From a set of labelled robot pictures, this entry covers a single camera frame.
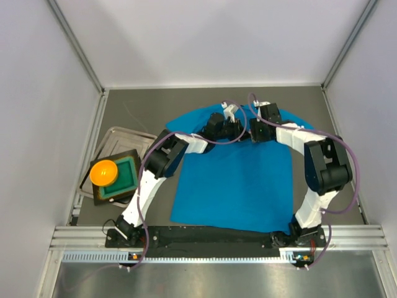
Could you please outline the blue t-shirt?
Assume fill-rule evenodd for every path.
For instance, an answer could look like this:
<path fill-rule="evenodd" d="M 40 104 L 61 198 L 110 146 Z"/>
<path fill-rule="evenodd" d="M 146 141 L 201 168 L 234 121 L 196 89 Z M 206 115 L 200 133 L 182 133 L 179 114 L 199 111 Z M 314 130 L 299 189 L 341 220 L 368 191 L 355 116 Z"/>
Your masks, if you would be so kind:
<path fill-rule="evenodd" d="M 288 233 L 292 215 L 293 166 L 287 146 L 246 140 L 185 155 L 171 221 Z"/>

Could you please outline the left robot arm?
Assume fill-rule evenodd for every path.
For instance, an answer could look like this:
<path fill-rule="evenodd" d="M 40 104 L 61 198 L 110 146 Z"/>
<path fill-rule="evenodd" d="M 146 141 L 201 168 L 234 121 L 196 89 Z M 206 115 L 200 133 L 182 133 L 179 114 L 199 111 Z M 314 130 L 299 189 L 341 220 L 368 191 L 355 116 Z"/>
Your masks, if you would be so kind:
<path fill-rule="evenodd" d="M 248 120 L 213 113 L 197 133 L 165 129 L 146 151 L 138 171 L 137 189 L 128 207 L 118 216 L 114 229 L 128 246 L 135 246 L 146 229 L 145 214 L 160 186 L 174 175 L 184 155 L 204 154 L 215 145 L 229 145 L 247 135 Z"/>

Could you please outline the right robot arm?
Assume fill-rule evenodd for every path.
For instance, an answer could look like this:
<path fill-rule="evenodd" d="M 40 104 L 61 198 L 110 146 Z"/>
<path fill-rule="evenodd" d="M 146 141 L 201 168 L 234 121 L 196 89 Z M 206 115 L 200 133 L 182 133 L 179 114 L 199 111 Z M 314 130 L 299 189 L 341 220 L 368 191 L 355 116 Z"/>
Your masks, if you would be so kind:
<path fill-rule="evenodd" d="M 289 229 L 292 241 L 305 245 L 317 237 L 322 214 L 352 180 L 347 150 L 337 136 L 321 135 L 291 120 L 283 120 L 275 103 L 255 100 L 250 109 L 256 114 L 250 120 L 254 143 L 275 141 L 303 156 L 308 190 Z"/>

